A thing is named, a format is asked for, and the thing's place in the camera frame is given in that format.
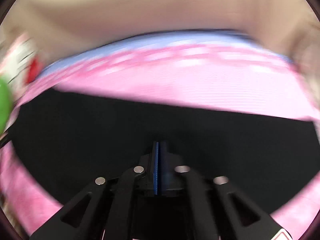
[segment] pink surface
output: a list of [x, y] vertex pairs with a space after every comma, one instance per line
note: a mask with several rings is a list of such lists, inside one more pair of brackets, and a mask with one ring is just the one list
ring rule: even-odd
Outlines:
[[[41, 78], [19, 104], [56, 85], [63, 91], [135, 101], [317, 120], [319, 113], [292, 69], [279, 57], [250, 48], [208, 44], [137, 49], [78, 62]], [[10, 144], [2, 159], [1, 189], [31, 234], [61, 205], [13, 157]], [[319, 208], [320, 174], [272, 216], [298, 239]]]

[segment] pink tablecloth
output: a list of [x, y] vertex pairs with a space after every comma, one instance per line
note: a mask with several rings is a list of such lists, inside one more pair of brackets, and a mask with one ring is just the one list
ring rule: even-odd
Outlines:
[[[104, 97], [317, 121], [319, 113], [293, 69], [268, 51], [253, 48], [192, 44], [127, 50], [40, 78], [19, 105], [55, 86]], [[11, 144], [1, 158], [0, 187], [31, 234], [61, 204], [14, 157]], [[272, 217], [298, 239], [319, 209], [320, 174]]]

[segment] black mat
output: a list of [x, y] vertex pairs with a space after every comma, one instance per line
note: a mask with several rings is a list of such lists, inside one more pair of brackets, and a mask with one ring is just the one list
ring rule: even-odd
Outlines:
[[228, 176], [267, 212], [320, 168], [311, 122], [53, 89], [21, 107], [10, 134], [23, 164], [61, 203], [96, 177], [119, 176], [153, 140], [167, 140], [171, 152], [207, 177]]

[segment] green object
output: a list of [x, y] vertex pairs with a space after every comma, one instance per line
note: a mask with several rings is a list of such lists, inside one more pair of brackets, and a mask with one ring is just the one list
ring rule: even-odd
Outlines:
[[0, 133], [4, 132], [12, 111], [12, 105], [12, 96], [8, 84], [0, 77]]

